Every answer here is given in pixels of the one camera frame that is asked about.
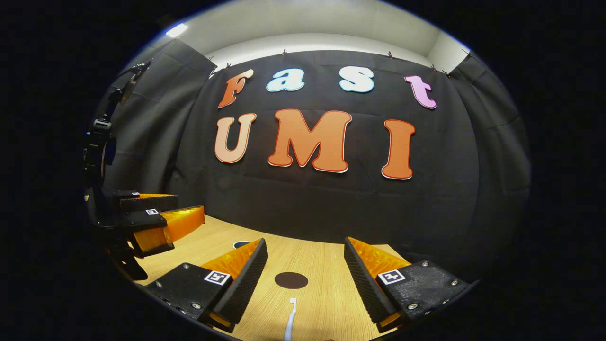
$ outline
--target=wooden table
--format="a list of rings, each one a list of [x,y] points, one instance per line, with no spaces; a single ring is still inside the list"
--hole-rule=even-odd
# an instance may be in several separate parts
[[[267,243],[267,264],[233,337],[282,340],[293,308],[291,297],[297,298],[293,341],[357,341],[387,334],[377,331],[364,309],[343,258],[344,244],[281,237],[208,215],[205,224],[175,242],[174,250],[139,260],[149,278],[138,283],[146,285],[183,262],[202,265],[232,251],[236,241],[259,238]],[[389,245],[375,247],[400,257]],[[309,283],[301,289],[282,288],[274,281],[281,272],[297,272]]]

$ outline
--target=word fast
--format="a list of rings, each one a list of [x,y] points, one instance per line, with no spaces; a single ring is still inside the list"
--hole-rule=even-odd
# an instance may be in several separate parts
[[[254,71],[248,70],[227,81],[227,88],[219,108],[226,107],[236,101],[235,95],[244,88],[246,79],[251,78]],[[346,66],[339,71],[343,78],[339,86],[344,91],[359,93],[369,92],[375,84],[372,80],[373,72],[366,67]],[[286,69],[276,72],[273,80],[267,83],[269,92],[297,91],[305,86],[303,82],[304,71],[301,69]],[[412,86],[417,102],[427,109],[435,109],[436,103],[427,96],[431,91],[429,84],[419,76],[408,76],[404,80]],[[238,144],[232,150],[227,149],[227,136],[230,126],[235,122],[233,117],[224,117],[217,121],[217,136],[215,139],[215,155],[224,163],[235,163],[242,159],[248,145],[250,127],[256,120],[256,114],[246,113],[238,118],[240,132]],[[272,166],[289,167],[293,163],[288,154],[289,146],[295,152],[297,163],[304,167],[309,162],[313,152],[320,147],[318,157],[311,163],[312,166],[323,172],[344,173],[348,169],[344,160],[345,129],[351,122],[351,115],[347,112],[331,110],[320,118],[313,129],[309,129],[300,110],[283,109],[275,114],[279,121],[276,147],[267,162]],[[408,165],[410,159],[410,139],[415,127],[400,120],[387,120],[385,127],[390,134],[390,147],[387,164],[381,169],[381,174],[387,178],[408,180],[413,171]]]

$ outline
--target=black circle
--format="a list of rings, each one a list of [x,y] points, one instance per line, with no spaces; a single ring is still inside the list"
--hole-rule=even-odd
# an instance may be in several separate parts
[[[282,272],[274,279],[276,284],[286,289],[301,289],[309,282],[307,277],[296,272]]]

